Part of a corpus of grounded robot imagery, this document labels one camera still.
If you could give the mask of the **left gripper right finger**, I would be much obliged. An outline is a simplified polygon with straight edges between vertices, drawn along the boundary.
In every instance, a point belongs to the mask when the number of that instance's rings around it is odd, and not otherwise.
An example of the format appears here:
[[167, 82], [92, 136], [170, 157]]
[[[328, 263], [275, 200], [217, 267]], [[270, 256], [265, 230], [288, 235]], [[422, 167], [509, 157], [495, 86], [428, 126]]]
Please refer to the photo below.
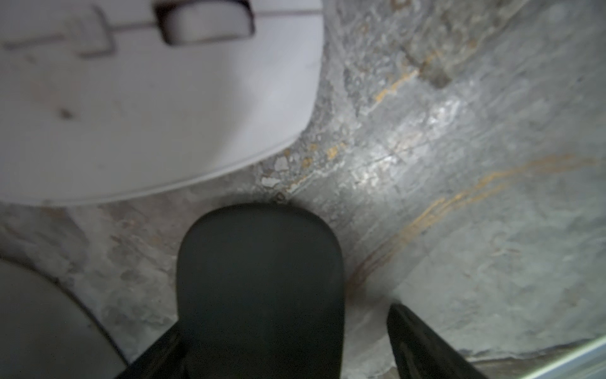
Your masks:
[[408, 307], [391, 304], [387, 329], [399, 377], [486, 379]]

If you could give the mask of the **black computer mouse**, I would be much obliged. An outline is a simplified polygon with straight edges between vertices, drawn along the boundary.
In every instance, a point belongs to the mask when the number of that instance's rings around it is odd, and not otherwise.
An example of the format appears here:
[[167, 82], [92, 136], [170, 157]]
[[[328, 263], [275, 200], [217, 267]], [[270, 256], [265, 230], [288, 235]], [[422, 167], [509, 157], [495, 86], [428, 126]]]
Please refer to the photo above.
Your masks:
[[232, 205], [178, 251], [178, 327], [192, 378], [337, 378], [345, 295], [331, 228], [303, 208]]

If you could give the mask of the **grey-white computer mouse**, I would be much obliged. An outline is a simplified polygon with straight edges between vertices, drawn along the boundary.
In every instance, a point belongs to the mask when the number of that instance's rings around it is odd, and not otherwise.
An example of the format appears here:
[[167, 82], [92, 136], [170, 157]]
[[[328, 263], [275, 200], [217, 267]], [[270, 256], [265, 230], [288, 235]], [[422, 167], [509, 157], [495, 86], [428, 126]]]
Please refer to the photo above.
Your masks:
[[22, 265], [1, 262], [3, 378], [115, 378], [126, 367], [66, 292]]

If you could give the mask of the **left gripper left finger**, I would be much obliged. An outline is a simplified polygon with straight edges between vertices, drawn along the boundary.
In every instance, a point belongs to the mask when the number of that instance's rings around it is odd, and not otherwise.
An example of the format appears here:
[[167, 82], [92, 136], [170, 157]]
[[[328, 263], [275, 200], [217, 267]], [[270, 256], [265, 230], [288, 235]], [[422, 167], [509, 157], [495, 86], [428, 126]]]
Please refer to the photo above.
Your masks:
[[178, 323], [169, 328], [116, 379], [186, 379], [186, 349]]

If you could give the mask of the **white mouse with logo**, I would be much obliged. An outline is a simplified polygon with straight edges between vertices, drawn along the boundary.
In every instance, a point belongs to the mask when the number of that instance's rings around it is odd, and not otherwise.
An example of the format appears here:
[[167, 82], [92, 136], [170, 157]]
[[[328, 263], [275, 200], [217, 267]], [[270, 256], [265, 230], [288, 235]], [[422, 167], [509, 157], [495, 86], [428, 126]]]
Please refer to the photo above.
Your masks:
[[228, 174], [308, 126], [320, 1], [4, 1], [1, 199], [127, 200]]

